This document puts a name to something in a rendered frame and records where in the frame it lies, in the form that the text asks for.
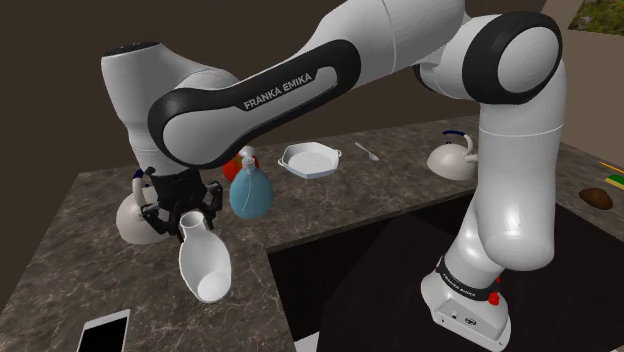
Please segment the brown potato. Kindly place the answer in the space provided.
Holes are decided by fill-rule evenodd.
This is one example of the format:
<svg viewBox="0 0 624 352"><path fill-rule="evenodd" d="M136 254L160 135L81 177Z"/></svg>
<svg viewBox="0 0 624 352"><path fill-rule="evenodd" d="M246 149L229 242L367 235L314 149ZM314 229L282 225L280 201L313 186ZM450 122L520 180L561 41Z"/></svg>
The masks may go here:
<svg viewBox="0 0 624 352"><path fill-rule="evenodd" d="M597 209L609 210L613 207L613 200L604 189L585 188L582 189L578 195L588 205Z"/></svg>

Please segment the dark robot stand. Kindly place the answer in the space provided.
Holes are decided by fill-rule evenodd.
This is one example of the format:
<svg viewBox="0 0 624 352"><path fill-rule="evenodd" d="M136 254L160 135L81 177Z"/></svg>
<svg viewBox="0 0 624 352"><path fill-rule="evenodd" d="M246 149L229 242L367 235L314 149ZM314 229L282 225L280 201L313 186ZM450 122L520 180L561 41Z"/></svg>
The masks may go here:
<svg viewBox="0 0 624 352"><path fill-rule="evenodd" d="M488 352L436 324L420 292L466 206L394 218L325 304L317 352ZM512 327L503 352L624 346L624 242L559 206L555 245L547 267L501 277Z"/></svg>

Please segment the wall picture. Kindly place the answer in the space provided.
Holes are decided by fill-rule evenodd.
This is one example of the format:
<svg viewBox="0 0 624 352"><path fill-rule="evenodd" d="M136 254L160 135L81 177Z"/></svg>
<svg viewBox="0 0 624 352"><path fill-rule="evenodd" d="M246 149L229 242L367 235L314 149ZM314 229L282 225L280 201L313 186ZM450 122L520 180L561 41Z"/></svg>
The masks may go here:
<svg viewBox="0 0 624 352"><path fill-rule="evenodd" d="M624 36L624 0L583 0L568 29Z"/></svg>

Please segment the white spoon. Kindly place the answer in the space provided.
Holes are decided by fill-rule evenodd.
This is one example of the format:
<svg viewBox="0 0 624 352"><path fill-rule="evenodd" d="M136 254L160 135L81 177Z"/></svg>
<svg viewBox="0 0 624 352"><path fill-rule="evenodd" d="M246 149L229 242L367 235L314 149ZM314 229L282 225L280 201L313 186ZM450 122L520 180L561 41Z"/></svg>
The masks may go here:
<svg viewBox="0 0 624 352"><path fill-rule="evenodd" d="M360 143L358 143L358 142L354 142L354 144L355 144L355 145L356 145L359 149L361 149L362 151L366 152L366 153L367 153L367 156L368 156L368 158L369 158L370 160L372 160L372 161L379 161L379 160L380 160L380 159L379 159L379 157L378 157L377 155L375 155L374 153L372 153L371 151L369 151L367 148L365 148L365 147L364 147L363 145L361 145Z"/></svg>

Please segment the white baking dish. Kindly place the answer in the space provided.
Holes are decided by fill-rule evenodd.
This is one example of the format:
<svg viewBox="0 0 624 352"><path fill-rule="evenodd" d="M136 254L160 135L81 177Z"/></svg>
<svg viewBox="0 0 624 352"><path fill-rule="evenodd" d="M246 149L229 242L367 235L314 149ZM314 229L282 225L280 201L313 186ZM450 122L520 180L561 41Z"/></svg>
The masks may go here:
<svg viewBox="0 0 624 352"><path fill-rule="evenodd" d="M277 163L289 172L306 180L333 174L342 152L318 142L289 145Z"/></svg>

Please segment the white vase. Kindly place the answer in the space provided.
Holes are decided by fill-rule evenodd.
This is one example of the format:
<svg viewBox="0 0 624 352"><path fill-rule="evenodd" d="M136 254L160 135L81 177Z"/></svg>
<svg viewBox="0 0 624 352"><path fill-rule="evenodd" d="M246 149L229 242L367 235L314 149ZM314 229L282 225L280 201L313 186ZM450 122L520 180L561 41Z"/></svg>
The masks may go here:
<svg viewBox="0 0 624 352"><path fill-rule="evenodd" d="M179 250L180 274L189 290L203 303L214 303L229 292L232 267L224 242L206 226L199 211L180 219L184 241Z"/></svg>

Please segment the white phone with black screen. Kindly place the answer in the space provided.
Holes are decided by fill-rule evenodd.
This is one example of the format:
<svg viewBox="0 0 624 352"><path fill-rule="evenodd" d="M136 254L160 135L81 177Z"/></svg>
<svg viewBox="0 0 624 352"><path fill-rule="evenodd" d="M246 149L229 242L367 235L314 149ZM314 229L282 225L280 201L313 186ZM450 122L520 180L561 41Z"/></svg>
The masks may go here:
<svg viewBox="0 0 624 352"><path fill-rule="evenodd" d="M76 352L125 352L130 309L124 309L83 325Z"/></svg>

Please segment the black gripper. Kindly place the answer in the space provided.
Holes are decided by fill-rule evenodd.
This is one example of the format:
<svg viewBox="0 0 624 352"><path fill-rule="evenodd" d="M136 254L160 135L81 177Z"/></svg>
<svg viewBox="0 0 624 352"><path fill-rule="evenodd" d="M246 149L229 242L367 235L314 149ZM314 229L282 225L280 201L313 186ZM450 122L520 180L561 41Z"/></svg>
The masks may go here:
<svg viewBox="0 0 624 352"><path fill-rule="evenodd" d="M206 186L197 169L187 169L171 175L149 175L157 193L158 204L146 204L140 207L142 218L160 235L175 236L180 243L184 236L179 228L183 212L199 208L210 230L214 229L213 220L223 207L223 187L218 181ZM211 196L209 204L203 202L206 194ZM160 218L161 209L168 211L168 220Z"/></svg>

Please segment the blue soap dispenser bottle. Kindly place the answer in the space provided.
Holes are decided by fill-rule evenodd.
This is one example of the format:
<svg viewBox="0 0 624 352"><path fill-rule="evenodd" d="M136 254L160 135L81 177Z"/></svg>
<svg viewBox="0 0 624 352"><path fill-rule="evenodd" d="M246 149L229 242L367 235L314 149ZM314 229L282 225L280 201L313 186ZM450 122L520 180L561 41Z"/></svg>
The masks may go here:
<svg viewBox="0 0 624 352"><path fill-rule="evenodd" d="M230 206L232 211L243 219L263 216L272 206L272 183L256 165L253 147L244 146L239 155L241 169L230 185Z"/></svg>

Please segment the red tomato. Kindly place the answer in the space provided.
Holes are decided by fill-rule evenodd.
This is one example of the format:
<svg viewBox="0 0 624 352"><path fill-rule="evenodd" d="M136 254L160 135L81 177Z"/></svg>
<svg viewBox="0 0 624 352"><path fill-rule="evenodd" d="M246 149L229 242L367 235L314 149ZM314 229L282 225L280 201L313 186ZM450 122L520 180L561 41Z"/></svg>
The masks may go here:
<svg viewBox="0 0 624 352"><path fill-rule="evenodd" d="M233 159L222 166L223 175L228 181L232 182L240 172L242 169L242 160L243 157L237 154Z"/></svg>

